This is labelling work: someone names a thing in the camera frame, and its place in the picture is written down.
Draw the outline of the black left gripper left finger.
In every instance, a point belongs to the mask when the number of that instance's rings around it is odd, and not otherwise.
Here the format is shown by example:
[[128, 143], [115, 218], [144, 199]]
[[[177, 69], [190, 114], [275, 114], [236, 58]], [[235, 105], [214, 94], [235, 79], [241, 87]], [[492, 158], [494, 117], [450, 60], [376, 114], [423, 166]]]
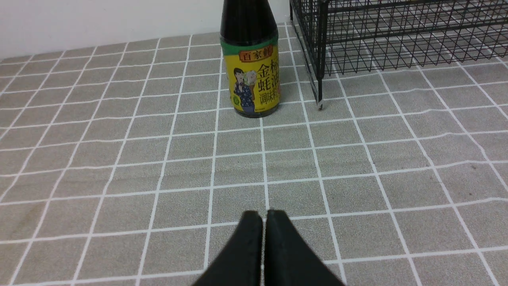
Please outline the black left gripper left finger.
[[194, 286], [259, 286], [263, 221], [256, 211], [243, 212], [227, 244]]

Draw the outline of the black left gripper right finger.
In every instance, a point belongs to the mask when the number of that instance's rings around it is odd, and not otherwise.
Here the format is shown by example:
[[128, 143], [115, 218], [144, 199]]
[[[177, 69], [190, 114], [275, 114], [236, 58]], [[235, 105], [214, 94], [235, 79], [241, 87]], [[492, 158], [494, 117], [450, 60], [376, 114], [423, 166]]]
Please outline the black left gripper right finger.
[[307, 245], [285, 211], [268, 211], [265, 239], [266, 286], [344, 285]]

